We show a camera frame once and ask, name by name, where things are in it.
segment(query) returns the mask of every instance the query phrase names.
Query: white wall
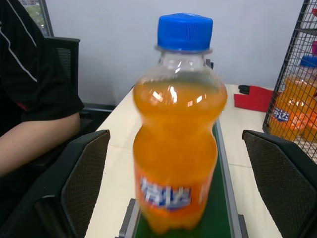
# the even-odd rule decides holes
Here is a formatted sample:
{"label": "white wall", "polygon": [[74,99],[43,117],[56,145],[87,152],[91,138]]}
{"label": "white wall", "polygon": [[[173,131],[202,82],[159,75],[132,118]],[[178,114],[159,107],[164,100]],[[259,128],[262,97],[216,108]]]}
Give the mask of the white wall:
{"label": "white wall", "polygon": [[210,58],[225,83],[273,87],[303,0],[46,0],[55,36],[81,39],[79,94],[118,104],[154,66],[158,18],[211,17]]}

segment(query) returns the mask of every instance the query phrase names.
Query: window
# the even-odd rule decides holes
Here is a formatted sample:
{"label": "window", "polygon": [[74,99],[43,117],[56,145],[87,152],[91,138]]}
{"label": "window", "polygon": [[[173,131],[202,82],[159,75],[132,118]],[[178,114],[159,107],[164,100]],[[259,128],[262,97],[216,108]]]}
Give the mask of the window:
{"label": "window", "polygon": [[53,36],[45,0],[19,0],[38,25],[44,36]]}

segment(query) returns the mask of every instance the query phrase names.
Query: black shirt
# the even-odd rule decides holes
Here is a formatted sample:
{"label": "black shirt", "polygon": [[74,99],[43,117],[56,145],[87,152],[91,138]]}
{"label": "black shirt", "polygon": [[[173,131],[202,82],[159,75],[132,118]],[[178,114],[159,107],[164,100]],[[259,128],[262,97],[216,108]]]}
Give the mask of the black shirt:
{"label": "black shirt", "polygon": [[70,116],[83,104],[55,49],[18,0],[0,0],[0,136],[23,121]]}

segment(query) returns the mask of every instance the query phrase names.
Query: sleeve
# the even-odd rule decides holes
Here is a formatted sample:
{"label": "sleeve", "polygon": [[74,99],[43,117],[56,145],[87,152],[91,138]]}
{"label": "sleeve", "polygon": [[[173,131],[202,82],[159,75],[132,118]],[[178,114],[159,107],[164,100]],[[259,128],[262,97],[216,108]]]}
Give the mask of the sleeve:
{"label": "sleeve", "polygon": [[18,0],[0,0],[0,83],[24,110],[22,121],[70,116],[83,104],[57,51]]}

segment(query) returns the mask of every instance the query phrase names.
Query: table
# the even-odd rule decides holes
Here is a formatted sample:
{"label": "table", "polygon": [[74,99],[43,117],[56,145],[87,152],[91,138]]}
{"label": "table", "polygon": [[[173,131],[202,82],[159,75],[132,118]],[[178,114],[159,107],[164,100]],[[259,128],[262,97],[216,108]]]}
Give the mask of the table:
{"label": "table", "polygon": [[[220,127],[229,163],[235,201],[244,215],[250,238],[281,238],[258,192],[244,141],[244,129],[262,131],[265,113],[234,107],[237,85],[226,85],[228,102],[220,116]],[[100,126],[109,129],[106,166],[99,197],[86,233],[87,238],[114,238],[118,235],[130,198],[135,197],[132,145],[141,126],[129,92]]]}

